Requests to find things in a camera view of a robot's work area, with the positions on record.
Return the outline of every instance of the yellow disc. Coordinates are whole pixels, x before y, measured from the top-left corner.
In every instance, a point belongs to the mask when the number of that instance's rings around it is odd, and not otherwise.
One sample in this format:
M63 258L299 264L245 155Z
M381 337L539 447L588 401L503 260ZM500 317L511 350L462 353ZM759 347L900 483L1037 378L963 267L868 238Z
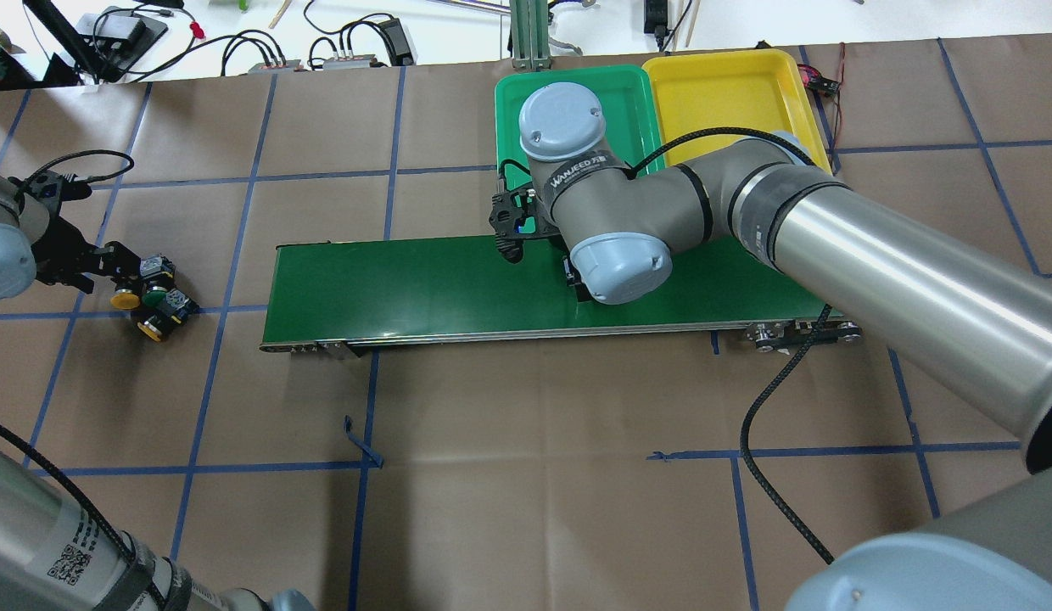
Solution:
M153 325L146 325L145 323L138 323L138 328L142 329L145 335L148 335L153 341L163 341L163 337L160 335L159 330L154 328Z
M134 310L142 304L142 299L130 290L116 290L112 294L112 306L119 310Z

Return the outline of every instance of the qr code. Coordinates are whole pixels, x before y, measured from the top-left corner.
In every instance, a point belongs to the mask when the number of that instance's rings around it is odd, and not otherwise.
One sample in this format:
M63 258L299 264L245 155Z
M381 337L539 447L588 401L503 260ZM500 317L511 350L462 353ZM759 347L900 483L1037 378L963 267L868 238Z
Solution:
M55 561L55 565L47 571L47 576L75 587L92 559L93 556L81 552L74 546L65 546L65 549L62 550L62 556Z

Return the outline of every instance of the green conveyor belt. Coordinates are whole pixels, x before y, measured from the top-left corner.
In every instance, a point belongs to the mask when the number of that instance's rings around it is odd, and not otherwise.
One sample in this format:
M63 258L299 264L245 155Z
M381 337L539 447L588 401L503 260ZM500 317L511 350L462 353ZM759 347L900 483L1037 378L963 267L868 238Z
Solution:
M546 241L519 264L490 236L295 244L278 248L262 349L744 328L822 306L732 239L673 257L670 279L627 305L576 302Z

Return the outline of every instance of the yellow tray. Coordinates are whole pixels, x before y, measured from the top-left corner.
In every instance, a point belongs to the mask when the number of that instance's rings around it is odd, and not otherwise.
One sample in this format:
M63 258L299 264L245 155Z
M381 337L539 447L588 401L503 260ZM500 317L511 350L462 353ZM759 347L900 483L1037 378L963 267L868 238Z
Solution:
M643 69L654 90L663 142L706 127L786 129L797 136L817 165L830 171L797 64L782 50L672 55L650 59ZM739 139L692 140L666 154L666 162L681 163Z

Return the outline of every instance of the green tray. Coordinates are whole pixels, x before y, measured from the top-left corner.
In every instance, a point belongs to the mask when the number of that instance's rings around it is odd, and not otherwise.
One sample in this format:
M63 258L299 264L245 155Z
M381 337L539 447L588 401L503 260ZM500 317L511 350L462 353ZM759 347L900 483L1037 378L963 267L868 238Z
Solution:
M824 306L732 239L673 257L669 281L626 305L576 302L560 268L545 241L512 266L488 236L282 246L261 348L745 328Z
M578 82L588 86L601 100L605 113L605 139L611 149L628 163L635 163L662 146L662 130L654 109L654 95L647 74L639 66L614 65L548 73L513 74L495 84L495 157L526 164L526 154L519 143L519 111L526 98L553 82ZM663 169L661 159L647 166L647 172ZM507 186L515 188L529 177L507 167Z

